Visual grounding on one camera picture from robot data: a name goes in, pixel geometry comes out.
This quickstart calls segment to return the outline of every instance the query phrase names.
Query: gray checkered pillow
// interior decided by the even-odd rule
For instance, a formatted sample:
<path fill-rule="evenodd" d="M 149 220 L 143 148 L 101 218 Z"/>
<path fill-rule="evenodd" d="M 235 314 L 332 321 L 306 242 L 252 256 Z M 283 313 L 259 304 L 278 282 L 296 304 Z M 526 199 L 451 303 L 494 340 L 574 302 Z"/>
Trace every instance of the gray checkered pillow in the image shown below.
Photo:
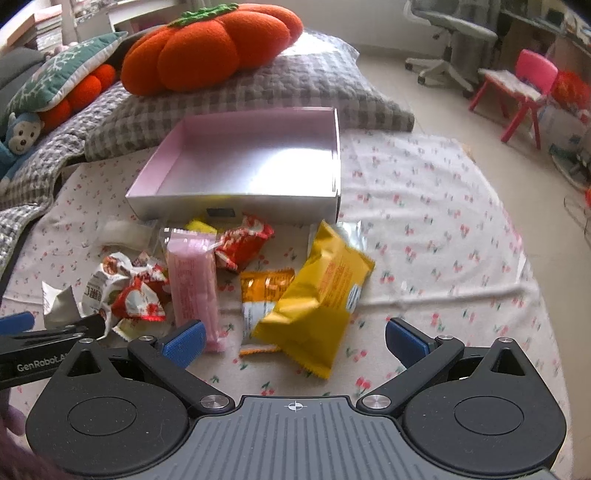
<path fill-rule="evenodd" d="M 129 95 L 89 134 L 86 158 L 103 160 L 154 147 L 186 115 L 271 107 L 332 106 L 343 128 L 412 131 L 414 115 L 364 78 L 355 63 L 358 56 L 338 38 L 307 32 L 269 66 L 238 74 L 218 87 Z M 117 88 L 124 91 L 121 84 Z"/>

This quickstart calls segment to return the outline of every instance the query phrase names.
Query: pink chair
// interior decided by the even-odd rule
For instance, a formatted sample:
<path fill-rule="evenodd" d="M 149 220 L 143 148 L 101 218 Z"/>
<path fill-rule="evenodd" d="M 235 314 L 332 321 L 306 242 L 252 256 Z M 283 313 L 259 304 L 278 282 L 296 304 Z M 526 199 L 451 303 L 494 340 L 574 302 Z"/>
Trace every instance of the pink chair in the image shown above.
<path fill-rule="evenodd" d="M 485 74 L 485 82 L 468 107 L 471 112 L 484 95 L 489 85 L 494 85 L 498 89 L 499 104 L 505 118 L 509 118 L 509 113 L 503 99 L 503 92 L 512 96 L 519 103 L 519 111 L 513 117 L 513 120 L 501 135 L 501 141 L 507 143 L 511 135 L 515 132 L 519 124 L 525 118 L 527 110 L 531 110 L 531 116 L 534 123 L 535 146 L 540 149 L 540 127 L 538 126 L 538 108 L 544 105 L 545 97 L 552 91 L 558 68 L 551 61 L 545 59 L 542 55 L 529 50 L 521 50 L 517 65 L 515 65 L 515 75 L 511 72 L 496 70 L 481 70 Z"/>

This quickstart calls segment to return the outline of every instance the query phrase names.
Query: pink snack bar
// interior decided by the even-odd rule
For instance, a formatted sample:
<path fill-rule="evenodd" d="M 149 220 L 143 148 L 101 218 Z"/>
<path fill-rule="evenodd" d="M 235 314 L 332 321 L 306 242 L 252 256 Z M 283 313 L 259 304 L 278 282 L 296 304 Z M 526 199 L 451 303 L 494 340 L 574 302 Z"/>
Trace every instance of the pink snack bar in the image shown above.
<path fill-rule="evenodd" d="M 173 231 L 168 241 L 168 275 L 177 326 L 201 320 L 207 334 L 207 351 L 221 352 L 219 336 L 215 235 Z"/>

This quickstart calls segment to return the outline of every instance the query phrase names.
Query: crosshair marking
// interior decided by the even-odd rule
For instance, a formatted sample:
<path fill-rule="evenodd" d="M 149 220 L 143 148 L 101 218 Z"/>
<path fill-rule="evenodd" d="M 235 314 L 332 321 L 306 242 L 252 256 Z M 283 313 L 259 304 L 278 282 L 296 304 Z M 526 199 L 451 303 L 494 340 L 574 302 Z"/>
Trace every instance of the crosshair marking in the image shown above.
<path fill-rule="evenodd" d="M 298 411 L 301 410 L 302 408 L 304 408 L 306 405 L 302 405 L 300 402 L 298 401 L 293 401 L 291 402 L 289 405 L 286 405 L 287 408 L 289 408 L 290 410 L 293 411 Z"/>

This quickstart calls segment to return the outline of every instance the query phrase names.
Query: pink box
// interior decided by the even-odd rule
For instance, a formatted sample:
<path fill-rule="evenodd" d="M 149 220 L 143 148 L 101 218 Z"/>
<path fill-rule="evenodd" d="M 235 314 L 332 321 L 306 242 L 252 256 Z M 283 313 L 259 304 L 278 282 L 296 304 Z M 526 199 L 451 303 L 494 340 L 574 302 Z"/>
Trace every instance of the pink box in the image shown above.
<path fill-rule="evenodd" d="M 340 147 L 333 108 L 187 116 L 160 144 L 126 198 L 142 220 L 334 222 Z"/>

